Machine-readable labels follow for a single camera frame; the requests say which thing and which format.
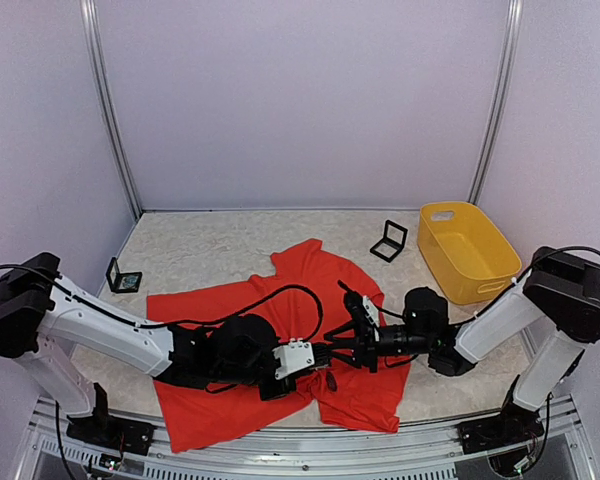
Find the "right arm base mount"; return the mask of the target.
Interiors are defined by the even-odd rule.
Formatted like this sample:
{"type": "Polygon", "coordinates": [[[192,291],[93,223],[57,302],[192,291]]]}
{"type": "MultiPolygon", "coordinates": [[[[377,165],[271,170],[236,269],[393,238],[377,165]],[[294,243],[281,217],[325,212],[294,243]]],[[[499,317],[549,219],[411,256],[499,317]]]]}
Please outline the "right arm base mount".
{"type": "Polygon", "coordinates": [[[541,437],[545,429],[539,419],[493,416],[462,422],[457,426],[464,454],[514,445],[541,437]]]}

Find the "black case with yellow brooch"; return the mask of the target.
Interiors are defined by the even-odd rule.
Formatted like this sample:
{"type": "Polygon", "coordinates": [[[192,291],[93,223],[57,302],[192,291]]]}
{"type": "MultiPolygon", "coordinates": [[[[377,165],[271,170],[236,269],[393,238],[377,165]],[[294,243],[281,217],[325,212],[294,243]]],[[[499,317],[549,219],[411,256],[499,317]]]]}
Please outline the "black case with yellow brooch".
{"type": "Polygon", "coordinates": [[[382,237],[369,249],[369,253],[386,263],[393,262],[404,250],[409,230],[387,219],[382,237]]]}

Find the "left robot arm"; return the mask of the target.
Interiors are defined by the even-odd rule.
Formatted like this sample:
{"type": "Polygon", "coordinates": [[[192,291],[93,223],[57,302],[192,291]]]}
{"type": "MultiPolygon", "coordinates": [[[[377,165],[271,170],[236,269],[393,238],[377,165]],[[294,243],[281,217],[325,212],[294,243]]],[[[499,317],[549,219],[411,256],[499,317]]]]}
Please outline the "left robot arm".
{"type": "Polygon", "coordinates": [[[258,388],[263,400],[286,395],[315,365],[304,340],[281,342],[273,326],[249,312],[203,324],[159,323],[102,302],[59,271],[43,252],[0,264],[0,357],[20,364],[72,422],[101,445],[120,434],[104,389],[88,380],[55,342],[73,341],[117,359],[160,384],[222,392],[258,388]]]}

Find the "yellow plastic basket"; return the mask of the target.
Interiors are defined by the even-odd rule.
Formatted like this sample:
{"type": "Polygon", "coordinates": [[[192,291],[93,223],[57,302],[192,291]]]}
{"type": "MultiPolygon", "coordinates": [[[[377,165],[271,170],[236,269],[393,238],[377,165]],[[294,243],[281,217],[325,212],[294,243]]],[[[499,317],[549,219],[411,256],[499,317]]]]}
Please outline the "yellow plastic basket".
{"type": "Polygon", "coordinates": [[[497,226],[467,202],[421,207],[417,246],[444,295],[457,305],[495,298],[522,266],[497,226]]]}

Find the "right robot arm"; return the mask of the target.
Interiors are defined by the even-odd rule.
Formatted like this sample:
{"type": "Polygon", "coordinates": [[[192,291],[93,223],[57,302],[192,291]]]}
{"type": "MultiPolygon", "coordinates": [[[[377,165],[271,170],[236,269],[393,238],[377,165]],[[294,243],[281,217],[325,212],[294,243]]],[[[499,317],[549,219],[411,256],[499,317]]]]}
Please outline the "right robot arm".
{"type": "Polygon", "coordinates": [[[552,334],[516,377],[491,423],[492,436],[511,444],[537,422],[553,388],[600,340],[600,251],[539,248],[529,266],[487,306],[455,324],[449,321],[447,300],[429,287],[407,292],[396,325],[377,325],[363,297],[351,289],[343,303],[349,321],[324,339],[333,357],[370,371],[376,371],[382,357],[425,354],[437,373],[461,376],[527,326],[550,320],[552,334]]]}

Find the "yellow sunflower brooch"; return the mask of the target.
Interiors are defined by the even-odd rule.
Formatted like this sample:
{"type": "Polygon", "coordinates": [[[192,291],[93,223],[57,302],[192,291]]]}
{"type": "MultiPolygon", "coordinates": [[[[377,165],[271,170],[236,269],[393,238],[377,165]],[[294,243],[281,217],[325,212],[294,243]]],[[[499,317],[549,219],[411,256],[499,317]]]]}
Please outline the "yellow sunflower brooch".
{"type": "Polygon", "coordinates": [[[335,376],[333,375],[332,372],[327,372],[326,376],[326,384],[327,384],[327,388],[331,391],[331,392],[336,392],[338,390],[338,385],[337,385],[337,381],[335,376]]]}

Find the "black case with teal brooch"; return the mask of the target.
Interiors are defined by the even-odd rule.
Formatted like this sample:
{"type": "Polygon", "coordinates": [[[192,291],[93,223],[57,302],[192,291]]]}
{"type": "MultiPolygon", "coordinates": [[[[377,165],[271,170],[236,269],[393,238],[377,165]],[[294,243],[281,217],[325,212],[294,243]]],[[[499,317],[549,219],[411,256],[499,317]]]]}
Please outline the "black case with teal brooch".
{"type": "Polygon", "coordinates": [[[140,290],[143,273],[140,271],[121,272],[118,259],[112,257],[105,273],[105,278],[112,293],[137,293],[140,290]]]}

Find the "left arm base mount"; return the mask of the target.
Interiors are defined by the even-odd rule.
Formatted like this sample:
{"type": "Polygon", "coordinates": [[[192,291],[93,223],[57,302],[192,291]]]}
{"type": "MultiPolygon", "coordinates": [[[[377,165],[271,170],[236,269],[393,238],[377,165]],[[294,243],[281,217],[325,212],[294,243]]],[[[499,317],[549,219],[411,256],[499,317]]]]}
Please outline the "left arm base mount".
{"type": "Polygon", "coordinates": [[[67,435],[84,443],[146,456],[155,427],[151,423],[115,416],[69,418],[67,435]]]}

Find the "red t-shirt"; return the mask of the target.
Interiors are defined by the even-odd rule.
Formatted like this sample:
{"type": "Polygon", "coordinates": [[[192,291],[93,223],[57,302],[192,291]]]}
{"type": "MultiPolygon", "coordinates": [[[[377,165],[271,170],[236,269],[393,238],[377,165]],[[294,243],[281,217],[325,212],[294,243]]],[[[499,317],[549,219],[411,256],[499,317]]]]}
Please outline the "red t-shirt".
{"type": "MultiPolygon", "coordinates": [[[[199,320],[208,322],[238,311],[275,289],[293,285],[309,288],[280,293],[255,309],[275,328],[282,340],[306,338],[312,331],[324,334],[349,315],[343,305],[344,282],[350,288],[382,304],[384,294],[376,282],[352,261],[308,239],[270,257],[272,276],[253,274],[248,280],[184,293],[151,295],[147,316],[158,322],[199,320]]],[[[395,433],[400,419],[410,368],[381,366],[377,373],[340,362],[297,382],[297,391],[273,401],[261,401],[255,387],[240,386],[226,392],[207,393],[156,382],[154,389],[175,453],[230,441],[264,428],[317,403],[323,423],[351,430],[395,433]],[[338,390],[327,388],[332,372],[338,390]]]]}

